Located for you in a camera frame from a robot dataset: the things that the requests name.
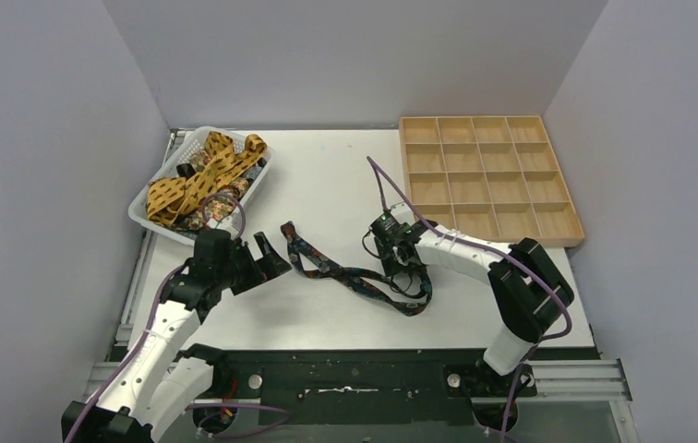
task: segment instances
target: white wall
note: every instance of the white wall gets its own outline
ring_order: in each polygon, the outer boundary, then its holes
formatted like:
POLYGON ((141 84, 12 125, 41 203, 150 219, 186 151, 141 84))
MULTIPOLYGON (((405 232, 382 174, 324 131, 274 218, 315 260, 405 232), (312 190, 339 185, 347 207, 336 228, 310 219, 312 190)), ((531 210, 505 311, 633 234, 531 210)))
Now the white wall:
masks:
POLYGON ((170 126, 542 114, 607 0, 104 0, 170 126))
POLYGON ((610 0, 545 113, 644 443, 698 441, 698 2, 610 0))
POLYGON ((110 343, 167 127, 99 0, 0 0, 0 442, 60 441, 110 343))

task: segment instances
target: screw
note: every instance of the screw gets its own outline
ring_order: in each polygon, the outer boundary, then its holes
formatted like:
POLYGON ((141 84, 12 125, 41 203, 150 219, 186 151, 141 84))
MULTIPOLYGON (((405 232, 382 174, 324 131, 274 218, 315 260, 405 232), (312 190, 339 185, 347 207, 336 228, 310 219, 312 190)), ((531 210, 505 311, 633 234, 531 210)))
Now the screw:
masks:
POLYGON ((457 374, 449 374, 447 376, 447 386, 449 386, 450 388, 461 387, 461 376, 457 374))
POLYGON ((257 374, 248 378, 248 387, 252 389, 259 389, 262 386, 262 377, 257 374))

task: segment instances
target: white table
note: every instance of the white table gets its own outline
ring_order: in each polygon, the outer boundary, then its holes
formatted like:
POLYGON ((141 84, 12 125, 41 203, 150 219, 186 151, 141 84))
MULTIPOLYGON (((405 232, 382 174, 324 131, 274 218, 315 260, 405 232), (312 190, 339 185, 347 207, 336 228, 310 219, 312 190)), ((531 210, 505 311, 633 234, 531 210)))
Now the white table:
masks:
MULTIPOLYGON (((251 239, 264 232, 286 259, 280 226, 293 221, 303 238, 343 266, 381 271, 360 245, 368 225, 381 214, 370 155, 403 185, 396 130, 259 131, 279 154, 265 183, 247 208, 251 239)), ((389 204, 400 201, 386 186, 389 204)), ((253 239, 250 246, 256 257, 253 239)), ((191 256, 190 246, 158 236, 134 312, 132 341, 145 324, 164 276, 191 256)), ((593 347, 583 303, 563 248, 548 253, 575 292, 573 329, 544 347, 593 347)), ((224 291, 200 330, 186 344, 224 350, 349 350, 485 348, 501 326, 490 287, 447 269, 429 268, 433 301, 425 312, 406 317, 382 302, 361 297, 337 281, 312 281, 292 270, 246 293, 224 291)), ((550 332, 562 330, 563 318, 550 332)))

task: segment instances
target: wooden organizer box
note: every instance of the wooden organizer box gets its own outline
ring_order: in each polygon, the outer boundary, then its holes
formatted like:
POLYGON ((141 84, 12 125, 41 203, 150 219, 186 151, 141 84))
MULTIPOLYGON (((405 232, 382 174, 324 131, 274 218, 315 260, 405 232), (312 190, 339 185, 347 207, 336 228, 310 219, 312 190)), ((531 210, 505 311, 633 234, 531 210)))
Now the wooden organizer box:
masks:
POLYGON ((585 238, 538 116, 404 117, 400 134, 406 192, 429 220, 494 242, 585 238))

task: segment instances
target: white plastic basket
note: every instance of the white plastic basket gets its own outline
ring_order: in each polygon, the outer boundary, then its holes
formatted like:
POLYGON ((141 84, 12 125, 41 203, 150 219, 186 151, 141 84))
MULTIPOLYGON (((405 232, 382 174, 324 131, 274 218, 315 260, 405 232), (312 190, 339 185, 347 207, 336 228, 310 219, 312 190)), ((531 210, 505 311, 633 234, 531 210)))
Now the white plastic basket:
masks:
MULTIPOLYGON (((246 137, 216 127, 203 126, 198 129, 195 129, 194 132, 189 134, 188 137, 186 137, 183 140, 183 144, 181 144, 180 147, 177 150, 175 150, 175 152, 173 152, 173 154, 170 156, 167 162, 148 182, 158 180, 162 177, 177 177, 178 175, 175 167, 181 163, 188 163, 188 159, 191 157, 191 155, 197 152, 198 150, 201 150, 205 146, 205 140, 208 138, 208 134, 212 131, 225 134, 226 136, 232 138, 232 140, 235 142, 235 152, 243 152, 244 147, 246 145, 246 137)), ((265 159, 265 165, 262 167, 262 170, 259 172, 259 175, 254 180, 254 183, 252 183, 251 186, 248 188, 246 194, 240 199, 240 204, 243 205, 244 208, 247 207, 248 203, 254 196, 254 192, 257 190, 259 183, 261 183, 262 180, 264 180, 265 175, 267 175, 268 170, 271 168, 273 159, 275 159, 275 150, 268 146, 262 158, 265 159)), ((184 245, 194 245, 194 239, 196 238, 195 234, 170 231, 169 229, 163 226, 149 221, 148 212, 145 210, 145 203, 147 200, 148 185, 145 185, 145 187, 143 187, 142 190, 139 191, 139 194, 137 194, 137 196, 131 202, 131 205, 129 205, 128 214, 129 217, 131 217, 131 220, 141 224, 144 228, 154 231, 155 233, 159 233, 161 235, 164 235, 165 237, 172 238, 176 242, 182 243, 184 245)), ((240 213, 238 209, 235 209, 229 216, 222 220, 220 226, 225 225, 226 223, 231 223, 232 225, 236 226, 239 217, 240 213)))

